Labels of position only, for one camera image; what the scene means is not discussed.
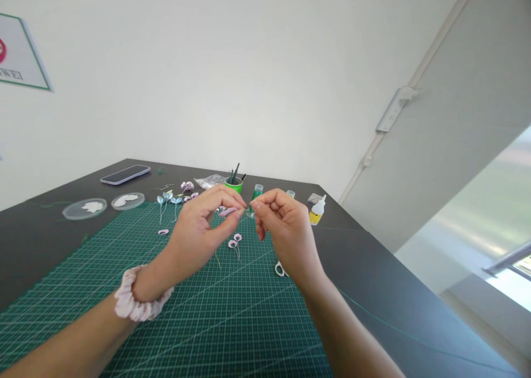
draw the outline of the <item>window frame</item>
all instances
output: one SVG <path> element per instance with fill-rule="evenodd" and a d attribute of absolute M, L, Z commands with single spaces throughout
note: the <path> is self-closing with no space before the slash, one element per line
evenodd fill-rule
<path fill-rule="evenodd" d="M 514 251 L 513 253 L 510 253 L 495 265 L 484 270 L 491 276 L 496 276 L 496 274 L 500 273 L 502 270 L 509 269 L 531 281 L 531 275 L 513 266 L 516 262 L 519 262 L 529 256 L 531 256 L 531 242 Z"/>

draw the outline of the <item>phone case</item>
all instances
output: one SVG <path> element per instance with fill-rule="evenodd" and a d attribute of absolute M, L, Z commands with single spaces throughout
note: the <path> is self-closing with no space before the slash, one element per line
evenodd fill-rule
<path fill-rule="evenodd" d="M 117 174 L 117 173 L 123 172 L 124 170 L 129 169 L 129 168 L 132 168 L 132 167 L 128 167 L 128 168 L 125 168 L 125 169 L 119 170 L 118 172 L 111 173 L 110 175 L 107 175 L 107 176 L 101 178 L 100 181 L 101 181 L 102 183 L 107 183 L 107 184 L 110 184 L 110 185 L 118 185 L 118 184 L 125 183 L 126 181 L 131 180 L 131 179 L 133 179 L 133 178 L 135 178 L 135 177 L 137 177 L 137 176 L 141 176 L 141 175 L 143 175 L 144 173 L 148 173 L 148 172 L 151 170 L 150 167 L 147 167 L 147 166 L 144 166 L 144 165 L 139 165 L 139 166 L 143 166 L 143 167 L 145 167 L 145 170 L 143 170 L 143 171 L 141 171 L 141 172 L 138 172 L 138 173 L 135 173 L 134 175 L 131 175 L 131 176 L 129 176 L 128 178 L 122 179 L 122 180 L 120 180 L 119 182 L 109 182 L 108 180 L 104 180 L 104 179 L 105 179 L 106 177 L 109 177 L 109 176 L 112 176 L 112 175 L 114 175 L 114 174 Z"/>

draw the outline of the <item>petri dish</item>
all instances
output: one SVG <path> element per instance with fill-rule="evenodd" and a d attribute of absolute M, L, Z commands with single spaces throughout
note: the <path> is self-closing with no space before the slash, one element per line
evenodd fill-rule
<path fill-rule="evenodd" d="M 137 195 L 138 198 L 131 200 L 131 201 L 126 201 L 125 205 L 115 206 L 114 204 L 116 203 L 116 201 L 118 201 L 118 199 L 120 197 L 123 197 L 124 195 Z M 138 205 L 142 205 L 144 201 L 145 201 L 145 197 L 144 197 L 144 194 L 142 193 L 125 193 L 125 194 L 119 195 L 118 197 L 114 198 L 111 202 L 111 206 L 116 210 L 128 210 L 128 209 L 136 208 Z"/>
<path fill-rule="evenodd" d="M 103 207 L 97 211 L 89 212 L 87 209 L 83 209 L 83 207 L 88 203 L 100 203 L 103 205 Z M 67 206 L 65 209 L 63 209 L 63 216 L 68 220 L 90 219 L 101 215 L 106 209 L 107 201 L 105 201 L 103 198 L 88 198 Z"/>

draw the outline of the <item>red logo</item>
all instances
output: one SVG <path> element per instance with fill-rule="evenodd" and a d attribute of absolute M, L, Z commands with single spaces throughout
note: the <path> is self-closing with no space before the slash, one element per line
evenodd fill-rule
<path fill-rule="evenodd" d="M 7 47 L 4 42 L 0 39 L 0 64 L 2 61 L 6 58 L 7 55 Z"/>

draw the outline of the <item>green pen holder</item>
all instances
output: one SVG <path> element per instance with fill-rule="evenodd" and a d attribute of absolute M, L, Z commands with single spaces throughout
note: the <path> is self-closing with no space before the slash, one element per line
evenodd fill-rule
<path fill-rule="evenodd" d="M 229 187 L 233 190 L 235 190 L 238 194 L 242 193 L 242 179 L 240 178 L 234 178 L 234 184 L 230 184 L 229 181 L 230 177 L 225 178 L 225 187 Z"/>

